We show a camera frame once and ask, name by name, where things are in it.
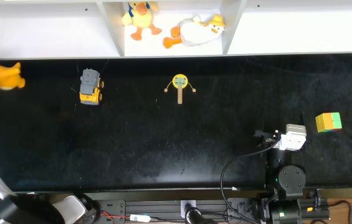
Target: yellow duck plush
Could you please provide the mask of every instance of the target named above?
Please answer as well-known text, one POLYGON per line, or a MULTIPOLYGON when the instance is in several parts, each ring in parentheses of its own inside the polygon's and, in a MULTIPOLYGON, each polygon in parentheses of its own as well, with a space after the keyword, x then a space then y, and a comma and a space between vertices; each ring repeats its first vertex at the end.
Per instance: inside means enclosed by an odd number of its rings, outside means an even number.
POLYGON ((131 35, 135 40, 142 39, 142 32, 145 28, 150 28, 153 35, 158 35, 162 32, 161 29, 153 25, 153 15, 150 9, 158 11, 158 4, 155 2, 129 2, 129 10, 121 19, 123 25, 128 26, 133 24, 137 27, 137 31, 131 35))
POLYGON ((21 64, 7 68, 0 65, 0 90, 12 90, 15 87, 23 88, 25 79, 21 78, 21 64))

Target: black tabletop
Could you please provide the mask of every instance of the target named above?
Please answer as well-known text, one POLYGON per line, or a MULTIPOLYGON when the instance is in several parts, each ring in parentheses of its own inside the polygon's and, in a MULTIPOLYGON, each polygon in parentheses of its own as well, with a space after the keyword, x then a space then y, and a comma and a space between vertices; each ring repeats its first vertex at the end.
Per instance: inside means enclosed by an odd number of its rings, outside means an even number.
MULTIPOLYGON (((2 65, 14 62, 2 61, 2 65)), ((303 123, 293 153, 307 187, 352 187, 352 54, 23 60, 23 89, 0 91, 0 176, 14 191, 219 187, 233 157, 255 151, 255 129, 303 123), (105 82, 80 103, 82 70, 105 82), (163 90, 183 73, 196 88, 163 90), (343 129, 317 133, 339 112, 343 129)), ((241 159, 227 187, 263 188, 265 156, 241 159)))

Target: toy cube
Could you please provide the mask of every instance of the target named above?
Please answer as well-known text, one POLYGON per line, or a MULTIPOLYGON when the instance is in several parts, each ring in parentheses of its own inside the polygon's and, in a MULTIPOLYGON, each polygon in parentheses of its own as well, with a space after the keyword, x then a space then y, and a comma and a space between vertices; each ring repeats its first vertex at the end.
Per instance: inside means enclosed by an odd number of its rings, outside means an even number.
POLYGON ((332 130, 342 129, 339 113, 323 113, 315 118, 317 131, 327 132, 332 130))

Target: yellow toy truck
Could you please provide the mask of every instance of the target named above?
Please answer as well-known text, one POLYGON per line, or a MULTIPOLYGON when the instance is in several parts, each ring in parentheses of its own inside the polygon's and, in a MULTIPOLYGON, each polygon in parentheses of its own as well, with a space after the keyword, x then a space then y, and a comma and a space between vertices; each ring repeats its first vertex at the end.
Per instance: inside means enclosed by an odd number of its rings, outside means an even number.
POLYGON ((102 88, 100 74, 96 70, 85 69, 80 77, 80 102, 86 105, 98 105, 102 101, 102 88))

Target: metal bracket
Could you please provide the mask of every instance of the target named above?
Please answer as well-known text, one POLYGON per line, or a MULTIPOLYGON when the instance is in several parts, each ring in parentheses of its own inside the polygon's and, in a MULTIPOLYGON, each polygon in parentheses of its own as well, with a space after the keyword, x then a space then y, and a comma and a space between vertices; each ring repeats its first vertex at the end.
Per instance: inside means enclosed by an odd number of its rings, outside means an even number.
MULTIPOLYGON (((232 208, 236 209, 238 213, 246 216, 247 218, 251 218, 255 220, 252 216, 252 210, 249 209, 249 206, 252 204, 252 199, 250 198, 228 198, 228 203, 231 205, 232 208)), ((238 217, 239 215, 236 214, 233 210, 227 208, 227 215, 231 215, 233 217, 238 217)), ((228 218, 228 222, 231 223, 240 223, 241 221, 235 218, 228 218)))
POLYGON ((180 200, 180 215, 182 218, 186 217, 186 204, 196 207, 196 200, 180 200))
MULTIPOLYGON (((100 208, 108 212, 110 215, 125 217, 126 215, 126 202, 124 200, 97 200, 100 208)), ((97 224, 124 224, 124 218, 115 217, 113 220, 106 216, 101 216, 97 224)))

